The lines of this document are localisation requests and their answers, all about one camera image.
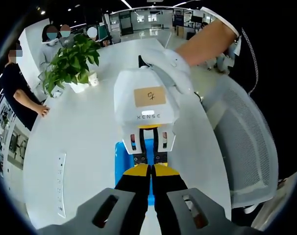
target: white plant pot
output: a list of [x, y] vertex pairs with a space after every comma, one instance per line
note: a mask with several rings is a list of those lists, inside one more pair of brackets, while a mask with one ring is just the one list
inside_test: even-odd
[[95, 87], [99, 84], [99, 80], [98, 80], [98, 76], [97, 73], [95, 71], [89, 73], [89, 84], [92, 87]]
[[89, 87], [89, 84], [82, 84], [82, 83], [70, 83], [70, 87], [75, 93], [80, 93]]
[[99, 84], [99, 80], [95, 71], [89, 73], [89, 83], [82, 84], [82, 83], [70, 83], [71, 88], [75, 93], [80, 93], [87, 89], [89, 86], [97, 86]]

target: mesh office chair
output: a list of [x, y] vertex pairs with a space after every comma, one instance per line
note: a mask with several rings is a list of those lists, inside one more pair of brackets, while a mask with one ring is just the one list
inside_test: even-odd
[[240, 85], [223, 75], [202, 105], [224, 158], [232, 207], [271, 199], [277, 189], [277, 151], [256, 104]]

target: human hand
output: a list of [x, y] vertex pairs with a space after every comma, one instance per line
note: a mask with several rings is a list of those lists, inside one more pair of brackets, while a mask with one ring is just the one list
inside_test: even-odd
[[50, 111], [49, 107], [46, 107], [46, 105], [38, 105], [36, 108], [36, 112], [38, 115], [41, 115], [42, 117], [45, 117]]

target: potted plant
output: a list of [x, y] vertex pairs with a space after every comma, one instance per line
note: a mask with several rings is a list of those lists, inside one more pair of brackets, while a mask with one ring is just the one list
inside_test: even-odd
[[51, 71], [45, 71], [43, 89], [51, 97], [52, 90], [57, 85], [64, 89], [63, 83], [69, 83], [72, 89], [78, 93], [86, 89], [89, 77], [96, 79], [96, 72], [90, 72], [87, 61], [99, 65], [100, 45], [90, 38], [78, 34], [74, 37], [73, 47], [59, 49], [53, 58]]

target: white table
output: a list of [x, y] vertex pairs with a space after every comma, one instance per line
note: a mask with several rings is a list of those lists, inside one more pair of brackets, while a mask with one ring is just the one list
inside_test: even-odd
[[[80, 94], [66, 89], [58, 99], [47, 99], [50, 113], [36, 120], [25, 154], [26, 208], [36, 229], [63, 224], [77, 207], [115, 186], [115, 144], [121, 141], [115, 122], [113, 88], [120, 70], [138, 67], [139, 50], [163, 47], [156, 39], [128, 41], [100, 50], [96, 68], [100, 83]], [[169, 154], [188, 187], [197, 187], [225, 208], [231, 218], [227, 175], [215, 135], [206, 114], [191, 97], [182, 98], [177, 139]], [[56, 210], [56, 170], [60, 154], [67, 153], [64, 171], [66, 218]], [[149, 208], [141, 234], [160, 233], [155, 211]]]

